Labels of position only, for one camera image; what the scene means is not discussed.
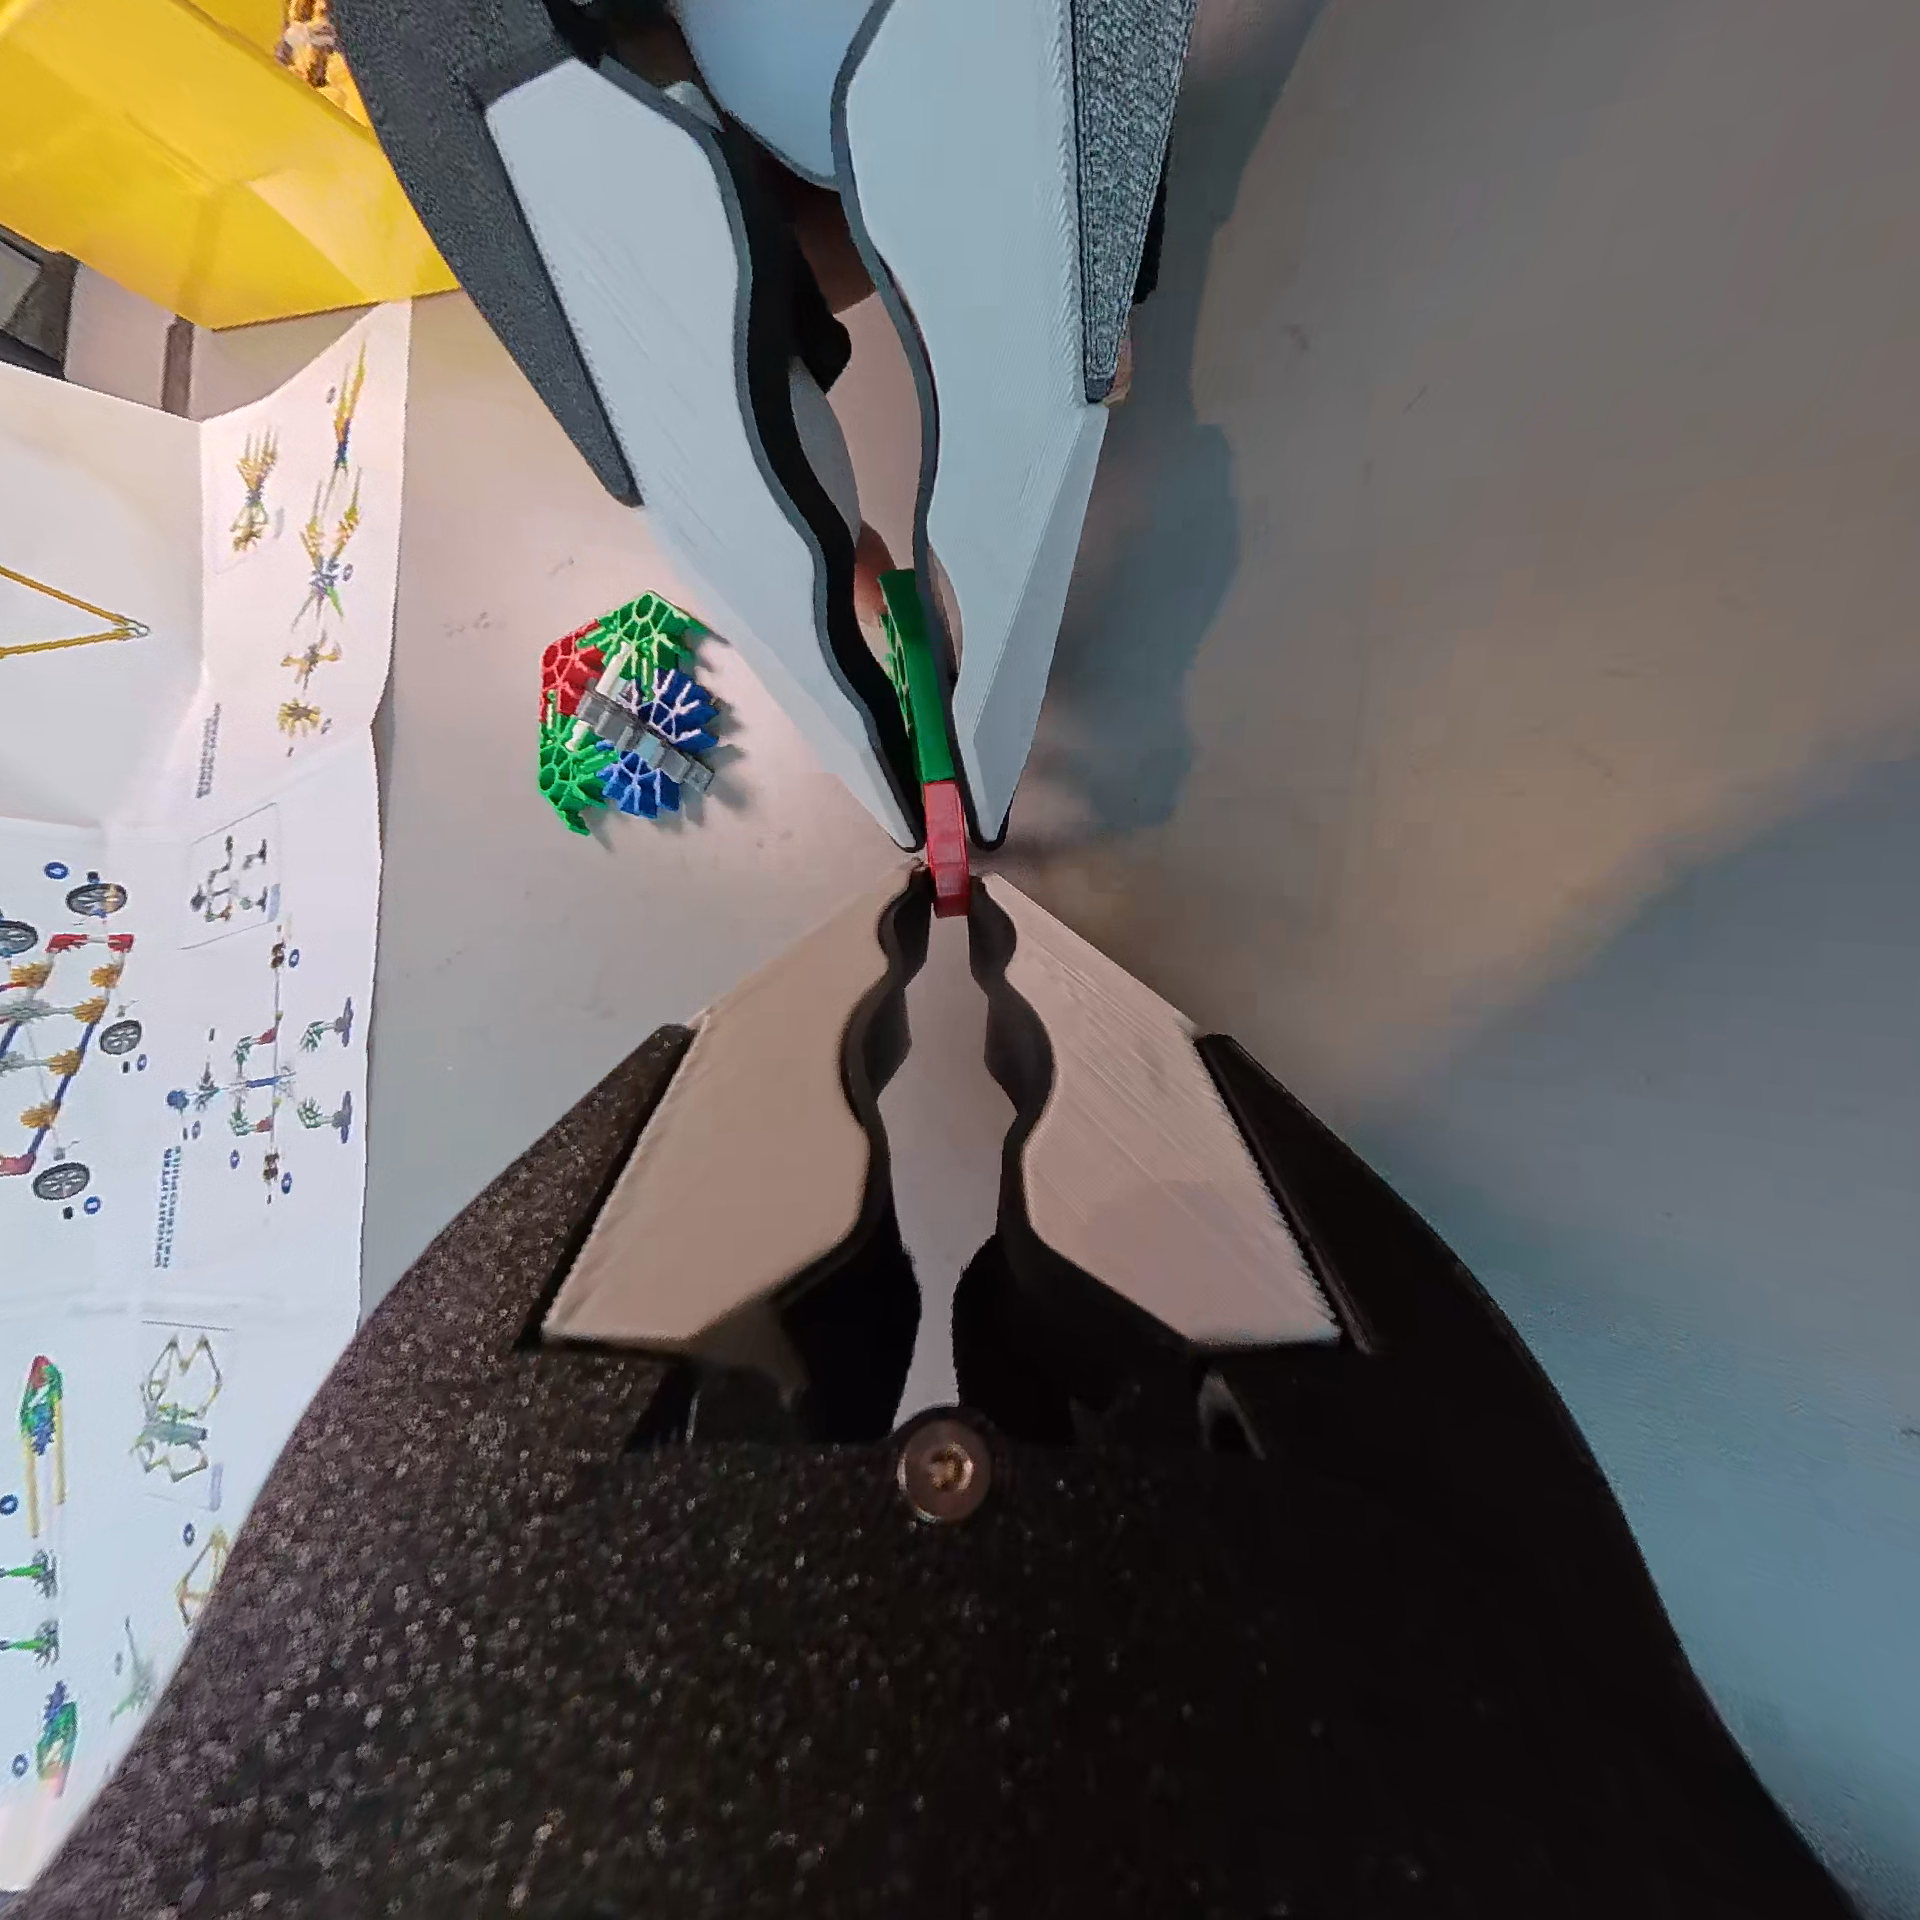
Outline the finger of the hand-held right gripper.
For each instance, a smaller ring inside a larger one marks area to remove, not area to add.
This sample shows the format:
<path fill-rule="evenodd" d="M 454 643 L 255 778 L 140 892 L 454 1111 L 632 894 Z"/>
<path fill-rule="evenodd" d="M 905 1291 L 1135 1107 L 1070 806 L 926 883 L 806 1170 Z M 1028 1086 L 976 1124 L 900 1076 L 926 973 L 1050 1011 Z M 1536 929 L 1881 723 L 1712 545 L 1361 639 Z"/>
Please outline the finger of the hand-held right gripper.
<path fill-rule="evenodd" d="M 1000 841 L 1088 513 L 1070 9 L 893 2 L 836 83 L 855 235 L 908 323 L 922 405 L 917 558 L 946 581 L 951 738 Z"/>
<path fill-rule="evenodd" d="M 570 54 L 485 117 L 656 540 L 822 767 L 919 849 L 920 779 L 853 606 L 857 514 L 802 437 L 841 447 L 802 355 L 802 263 L 752 145 Z"/>

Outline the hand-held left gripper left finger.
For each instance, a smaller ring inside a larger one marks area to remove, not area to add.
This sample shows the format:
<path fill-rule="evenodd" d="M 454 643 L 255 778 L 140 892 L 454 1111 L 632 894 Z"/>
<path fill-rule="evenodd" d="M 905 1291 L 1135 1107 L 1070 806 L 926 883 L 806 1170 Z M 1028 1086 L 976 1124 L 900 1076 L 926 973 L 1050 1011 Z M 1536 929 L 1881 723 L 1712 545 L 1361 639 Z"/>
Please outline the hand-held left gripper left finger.
<path fill-rule="evenodd" d="M 889 870 L 693 1022 L 544 1313 L 541 1341 L 796 1358 L 778 1315 L 892 1197 L 877 1093 L 905 1057 L 929 876 Z"/>

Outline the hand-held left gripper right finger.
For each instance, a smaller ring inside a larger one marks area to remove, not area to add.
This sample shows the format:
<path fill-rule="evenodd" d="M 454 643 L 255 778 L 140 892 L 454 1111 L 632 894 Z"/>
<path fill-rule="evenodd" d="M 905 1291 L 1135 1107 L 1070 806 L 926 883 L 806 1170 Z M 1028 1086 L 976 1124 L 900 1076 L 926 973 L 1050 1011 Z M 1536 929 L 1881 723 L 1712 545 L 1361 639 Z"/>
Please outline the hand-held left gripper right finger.
<path fill-rule="evenodd" d="M 997 1229 L 1024 1294 L 1204 1354 L 1340 1341 L 1192 1022 L 1013 883 L 974 884 L 966 930 L 1013 1107 Z"/>

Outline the blue grey toy connector cluster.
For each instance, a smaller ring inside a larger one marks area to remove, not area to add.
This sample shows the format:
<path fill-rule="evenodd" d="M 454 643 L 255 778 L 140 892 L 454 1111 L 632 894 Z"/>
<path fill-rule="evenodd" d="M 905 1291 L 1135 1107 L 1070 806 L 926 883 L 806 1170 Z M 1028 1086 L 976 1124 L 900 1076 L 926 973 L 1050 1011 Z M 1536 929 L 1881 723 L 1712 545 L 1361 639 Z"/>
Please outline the blue grey toy connector cluster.
<path fill-rule="evenodd" d="M 713 790 L 717 702 L 689 675 L 665 667 L 624 678 L 609 670 L 582 693 L 576 717 L 607 751 L 599 767 L 602 805 L 656 820 L 681 811 L 685 796 Z"/>

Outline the fold-out toy instruction sheet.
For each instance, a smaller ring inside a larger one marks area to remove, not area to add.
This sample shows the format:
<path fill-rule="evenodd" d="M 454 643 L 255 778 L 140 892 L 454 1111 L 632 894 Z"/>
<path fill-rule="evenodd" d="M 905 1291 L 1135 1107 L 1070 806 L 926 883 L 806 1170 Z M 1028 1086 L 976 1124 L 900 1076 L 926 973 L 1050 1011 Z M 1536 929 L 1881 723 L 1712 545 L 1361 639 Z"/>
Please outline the fold-out toy instruction sheet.
<path fill-rule="evenodd" d="M 360 1313 L 410 315 L 200 423 L 4 371 L 7 1883 Z"/>

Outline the yellow parts bin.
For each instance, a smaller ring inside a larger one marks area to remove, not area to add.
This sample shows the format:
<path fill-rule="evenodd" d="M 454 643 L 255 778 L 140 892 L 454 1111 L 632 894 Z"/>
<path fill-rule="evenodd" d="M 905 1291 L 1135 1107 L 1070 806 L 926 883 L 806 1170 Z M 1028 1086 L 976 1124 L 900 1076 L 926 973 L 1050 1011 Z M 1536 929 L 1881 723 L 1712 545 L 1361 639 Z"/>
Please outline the yellow parts bin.
<path fill-rule="evenodd" d="M 457 286 L 325 2 L 4 2 L 1 220 L 206 329 Z"/>

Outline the green red toy connector assembly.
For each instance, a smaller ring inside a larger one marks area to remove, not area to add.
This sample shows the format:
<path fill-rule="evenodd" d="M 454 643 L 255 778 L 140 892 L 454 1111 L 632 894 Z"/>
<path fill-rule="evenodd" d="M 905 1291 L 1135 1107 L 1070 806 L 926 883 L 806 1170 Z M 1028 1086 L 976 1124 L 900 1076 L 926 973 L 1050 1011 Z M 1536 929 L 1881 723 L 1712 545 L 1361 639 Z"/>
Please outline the green red toy connector assembly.
<path fill-rule="evenodd" d="M 693 614 L 654 593 L 644 593 L 559 635 L 544 650 L 535 779 L 541 799 L 568 831 L 584 834 L 597 811 L 616 811 L 602 805 L 599 794 L 599 770 L 607 751 L 589 738 L 588 727 L 576 717 L 582 693 L 609 670 L 624 678 L 638 678 L 677 667 L 700 681 L 694 665 L 701 637 L 704 627 Z M 711 730 L 717 745 L 719 723 L 721 705 L 717 702 L 717 719 Z M 700 798 L 685 796 L 681 811 L 665 811 L 660 818 L 684 813 L 687 799 Z"/>

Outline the grey desk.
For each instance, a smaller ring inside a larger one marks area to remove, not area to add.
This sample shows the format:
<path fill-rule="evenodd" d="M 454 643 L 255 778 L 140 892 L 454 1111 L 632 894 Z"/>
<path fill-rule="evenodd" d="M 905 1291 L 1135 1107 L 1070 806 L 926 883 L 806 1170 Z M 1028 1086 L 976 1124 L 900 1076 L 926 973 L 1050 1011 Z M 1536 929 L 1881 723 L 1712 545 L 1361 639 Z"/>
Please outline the grey desk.
<path fill-rule="evenodd" d="M 1687 1660 L 1914 1916 L 1914 5 L 1199 5 L 999 852 L 1463 1257 Z M 895 874 L 466 292 L 410 308 L 360 1308 Z M 568 831 L 544 650 L 704 627 Z"/>

